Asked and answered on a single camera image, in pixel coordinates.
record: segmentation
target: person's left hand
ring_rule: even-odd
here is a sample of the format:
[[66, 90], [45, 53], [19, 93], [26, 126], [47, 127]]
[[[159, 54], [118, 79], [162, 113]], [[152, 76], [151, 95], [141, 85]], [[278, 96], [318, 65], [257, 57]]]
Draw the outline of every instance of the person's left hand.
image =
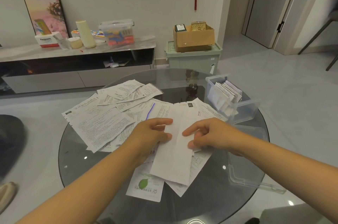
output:
[[153, 118], [136, 125], [123, 145], [131, 147], [132, 152], [137, 153], [138, 166], [144, 163], [159, 141], [171, 140], [172, 135], [165, 133], [164, 128], [166, 124], [172, 124], [172, 122], [173, 120], [169, 118]]

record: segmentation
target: picture frame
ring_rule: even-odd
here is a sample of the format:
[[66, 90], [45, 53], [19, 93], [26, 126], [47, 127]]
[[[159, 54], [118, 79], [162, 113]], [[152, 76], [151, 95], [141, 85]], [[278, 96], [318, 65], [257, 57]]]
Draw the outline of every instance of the picture frame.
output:
[[44, 33], [41, 22], [47, 30], [60, 32], [64, 38], [70, 38], [65, 12], [61, 0], [24, 0], [35, 35]]

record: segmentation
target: beige shoe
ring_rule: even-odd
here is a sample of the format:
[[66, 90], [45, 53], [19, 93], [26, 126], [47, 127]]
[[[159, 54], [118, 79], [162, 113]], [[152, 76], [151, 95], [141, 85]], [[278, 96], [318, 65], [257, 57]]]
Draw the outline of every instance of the beige shoe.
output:
[[18, 187], [14, 182], [0, 185], [0, 214], [9, 206], [14, 199]]

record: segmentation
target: cabinet drawer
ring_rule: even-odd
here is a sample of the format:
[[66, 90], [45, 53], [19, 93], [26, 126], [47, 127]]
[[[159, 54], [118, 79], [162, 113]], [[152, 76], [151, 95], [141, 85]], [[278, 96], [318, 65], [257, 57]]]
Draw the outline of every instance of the cabinet drawer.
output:
[[84, 88], [78, 72], [2, 77], [15, 93]]
[[105, 86], [124, 76], [146, 70], [150, 70], [150, 65], [86, 70], [78, 73], [86, 87], [96, 87]]

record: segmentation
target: glass table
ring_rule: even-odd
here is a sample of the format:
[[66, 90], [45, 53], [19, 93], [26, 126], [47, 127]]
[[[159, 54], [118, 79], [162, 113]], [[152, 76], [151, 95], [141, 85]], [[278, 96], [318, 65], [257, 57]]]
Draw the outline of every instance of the glass table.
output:
[[[114, 81], [106, 87], [118, 85], [128, 80], [152, 83], [163, 91], [155, 98], [171, 103], [205, 98], [205, 78], [209, 73], [181, 68], [153, 69], [134, 73]], [[262, 127], [268, 130], [260, 112], [250, 121], [240, 125]], [[109, 153], [86, 150], [87, 146], [68, 124], [63, 133], [59, 148], [59, 170], [64, 186], [69, 185]], [[127, 180], [99, 219], [110, 218], [116, 224], [128, 223], [192, 223], [200, 220], [205, 224], [216, 224], [236, 213], [253, 196], [256, 189], [230, 184], [227, 173], [227, 152], [215, 150], [197, 178], [182, 197], [165, 183], [161, 202], [152, 202], [126, 196]], [[255, 174], [261, 182], [262, 171]]]

